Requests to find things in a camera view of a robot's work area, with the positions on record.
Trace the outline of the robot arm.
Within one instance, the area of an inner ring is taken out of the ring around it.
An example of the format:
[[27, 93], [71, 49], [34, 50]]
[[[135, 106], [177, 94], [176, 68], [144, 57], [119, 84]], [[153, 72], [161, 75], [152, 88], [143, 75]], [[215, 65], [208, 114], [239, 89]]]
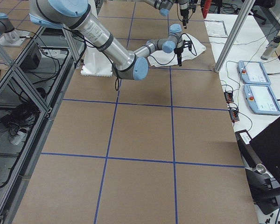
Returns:
[[157, 9], [162, 16], [168, 16], [172, 6], [176, 4], [177, 10], [180, 11], [182, 20], [178, 17], [179, 21], [182, 22], [183, 27], [186, 29], [191, 15], [196, 11], [197, 0], [144, 0], [143, 2]]
[[192, 41], [182, 38], [181, 26], [173, 24], [168, 37], [149, 40], [136, 51], [127, 50], [96, 18], [86, 0], [31, 0], [29, 16], [39, 26], [55, 29], [67, 26], [70, 30], [79, 31], [98, 51], [113, 61], [116, 77], [120, 79], [144, 79], [148, 72], [147, 57], [155, 51], [174, 52], [178, 65], [181, 65], [184, 48], [192, 48]]

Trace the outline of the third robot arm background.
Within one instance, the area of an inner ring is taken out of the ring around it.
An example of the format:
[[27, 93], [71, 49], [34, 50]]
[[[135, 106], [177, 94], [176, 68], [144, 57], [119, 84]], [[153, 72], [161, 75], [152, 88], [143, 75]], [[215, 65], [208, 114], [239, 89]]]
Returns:
[[15, 29], [9, 17], [0, 13], [0, 44], [5, 47], [19, 47], [25, 38], [20, 38], [20, 33]]

